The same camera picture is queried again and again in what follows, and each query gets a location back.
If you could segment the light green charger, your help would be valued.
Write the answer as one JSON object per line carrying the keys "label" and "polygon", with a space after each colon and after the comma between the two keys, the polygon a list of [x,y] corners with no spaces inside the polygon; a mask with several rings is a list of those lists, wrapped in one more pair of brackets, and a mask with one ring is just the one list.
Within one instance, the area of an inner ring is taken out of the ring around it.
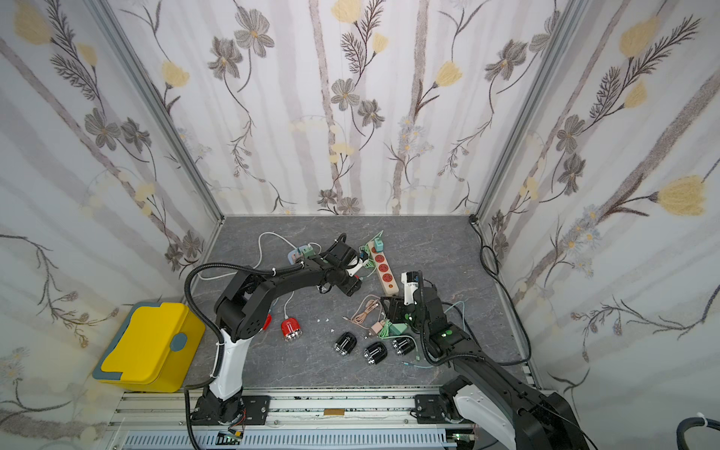
{"label": "light green charger", "polygon": [[406,333],[406,331],[407,331],[406,324],[390,324],[387,328],[389,337],[402,336]]}

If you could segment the black shaver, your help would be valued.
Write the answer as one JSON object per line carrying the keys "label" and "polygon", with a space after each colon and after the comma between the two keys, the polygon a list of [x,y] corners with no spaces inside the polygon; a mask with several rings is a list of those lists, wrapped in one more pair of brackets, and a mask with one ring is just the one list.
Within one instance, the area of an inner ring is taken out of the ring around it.
{"label": "black shaver", "polygon": [[375,366],[383,362],[388,355],[386,345],[382,342],[375,342],[367,346],[364,351],[364,357],[369,365]]}
{"label": "black shaver", "polygon": [[341,356],[348,356],[357,345],[357,338],[351,332],[343,333],[335,342],[334,349]]}
{"label": "black shaver", "polygon": [[398,356],[408,356],[416,349],[416,343],[411,337],[396,337],[392,346]]}

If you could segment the beige power strip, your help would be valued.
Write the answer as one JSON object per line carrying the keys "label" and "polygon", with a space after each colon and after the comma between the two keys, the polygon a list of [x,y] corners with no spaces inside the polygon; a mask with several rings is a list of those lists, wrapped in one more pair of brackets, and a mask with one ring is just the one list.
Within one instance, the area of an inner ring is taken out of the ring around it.
{"label": "beige power strip", "polygon": [[399,292],[399,283],[391,271],[386,254],[384,251],[376,252],[374,250],[373,240],[367,242],[367,248],[369,249],[369,256],[375,267],[375,273],[380,279],[382,291],[386,296],[394,296]]}

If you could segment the red shaver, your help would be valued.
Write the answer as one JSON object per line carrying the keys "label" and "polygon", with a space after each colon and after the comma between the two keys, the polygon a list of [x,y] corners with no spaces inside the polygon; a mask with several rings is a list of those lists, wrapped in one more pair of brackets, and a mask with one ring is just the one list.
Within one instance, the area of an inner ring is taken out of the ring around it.
{"label": "red shaver", "polygon": [[272,323],[272,321],[273,321],[273,316],[272,316],[272,314],[268,314],[268,315],[266,316],[265,321],[264,321],[264,326],[262,327],[262,331],[268,330],[268,327],[270,326],[270,324]]}
{"label": "red shaver", "polygon": [[294,341],[302,336],[303,331],[296,318],[290,317],[285,319],[280,327],[285,341]]}

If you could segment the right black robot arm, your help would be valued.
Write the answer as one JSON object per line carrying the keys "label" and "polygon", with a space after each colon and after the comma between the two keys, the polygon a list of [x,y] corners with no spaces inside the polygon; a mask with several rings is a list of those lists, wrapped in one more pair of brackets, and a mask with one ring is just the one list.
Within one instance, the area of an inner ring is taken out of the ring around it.
{"label": "right black robot arm", "polygon": [[440,388],[441,414],[469,421],[507,449],[591,449],[568,401],[517,379],[489,357],[444,312],[434,286],[420,286],[409,300],[383,297],[394,324],[416,334],[415,348],[433,367],[448,366],[457,377]]}

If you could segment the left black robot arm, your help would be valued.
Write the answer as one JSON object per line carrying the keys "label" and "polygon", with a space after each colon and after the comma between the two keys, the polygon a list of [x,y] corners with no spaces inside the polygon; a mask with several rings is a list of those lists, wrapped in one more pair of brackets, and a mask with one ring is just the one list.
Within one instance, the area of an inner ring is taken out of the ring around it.
{"label": "left black robot arm", "polygon": [[[189,399],[191,390],[202,390],[196,406],[186,407],[187,422],[234,425],[242,420],[246,413],[242,375],[249,346],[266,324],[277,298],[311,287],[322,294],[337,287],[345,296],[359,290],[362,281],[356,271],[368,257],[348,245],[346,239],[347,235],[341,234],[327,249],[282,268],[260,270],[229,262],[207,262],[189,272],[184,282],[187,306],[215,335],[217,343],[208,379],[184,388],[185,399]],[[200,273],[213,268],[228,268],[234,276],[217,299],[215,317],[210,319],[193,299],[191,287]]]}

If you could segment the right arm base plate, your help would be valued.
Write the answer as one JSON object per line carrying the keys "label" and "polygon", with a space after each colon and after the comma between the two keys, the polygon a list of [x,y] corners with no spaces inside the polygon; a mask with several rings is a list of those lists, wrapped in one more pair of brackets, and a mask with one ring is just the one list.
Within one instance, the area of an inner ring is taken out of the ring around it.
{"label": "right arm base plate", "polygon": [[444,394],[416,395],[411,416],[418,424],[460,424],[465,421],[453,399]]}

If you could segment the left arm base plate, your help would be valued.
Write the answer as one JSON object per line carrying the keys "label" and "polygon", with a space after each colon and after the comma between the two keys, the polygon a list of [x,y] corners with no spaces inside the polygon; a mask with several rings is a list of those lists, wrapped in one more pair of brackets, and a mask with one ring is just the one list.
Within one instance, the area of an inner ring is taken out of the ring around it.
{"label": "left arm base plate", "polygon": [[190,423],[199,426],[263,426],[269,412],[269,396],[234,396],[220,400],[211,393],[198,399]]}

